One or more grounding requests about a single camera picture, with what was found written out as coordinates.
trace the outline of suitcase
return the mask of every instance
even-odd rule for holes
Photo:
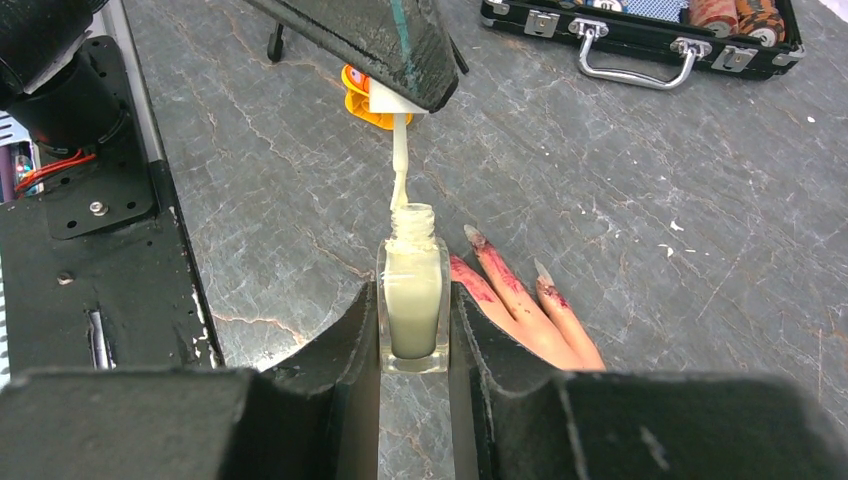
[[[488,27],[579,44],[578,66],[590,77],[657,90],[680,86],[693,69],[765,80],[785,74],[806,53],[790,0],[774,0],[785,31],[774,46],[748,35],[719,38],[713,30],[689,25],[688,5],[676,1],[685,0],[482,0],[480,12]],[[761,5],[767,0],[749,1]],[[629,70],[595,68],[589,63],[591,50],[681,65],[681,70],[663,80]]]

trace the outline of bottle neck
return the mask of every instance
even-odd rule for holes
[[[426,203],[409,203],[392,212],[392,240],[419,244],[435,239],[436,214]]]

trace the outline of glass bottle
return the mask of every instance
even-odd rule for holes
[[[392,212],[392,235],[377,252],[377,315],[384,372],[448,369],[450,258],[435,235],[433,207]]]

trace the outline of case handle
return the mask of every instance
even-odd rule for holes
[[[577,38],[582,38],[583,43],[580,45],[580,56],[578,64],[580,71],[584,74],[601,78],[604,80],[612,80],[614,82],[627,83],[639,87],[653,88],[655,90],[671,90],[679,87],[689,78],[692,73],[692,67],[695,66],[695,60],[700,60],[712,51],[712,46],[707,42],[692,40],[689,38],[679,37],[671,42],[671,50],[678,52],[683,57],[683,68],[680,73],[671,80],[660,80],[639,72],[629,70],[621,70],[618,68],[594,68],[589,65],[589,50],[592,48],[592,43],[596,39],[605,37],[609,33],[609,27],[604,22],[596,20],[588,20],[585,18],[577,18],[568,25],[568,31],[577,35]]]

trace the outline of black case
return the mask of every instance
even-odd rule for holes
[[[591,77],[658,90],[682,84],[691,70],[709,70],[752,80],[783,75],[804,57],[801,33],[790,0],[776,0],[786,35],[774,47],[745,35],[716,38],[712,31],[648,17],[573,5],[556,0],[482,0],[483,24],[498,30],[579,44],[580,70]],[[685,17],[686,10],[681,11]],[[665,81],[637,72],[595,69],[591,49],[680,65],[681,72]]]

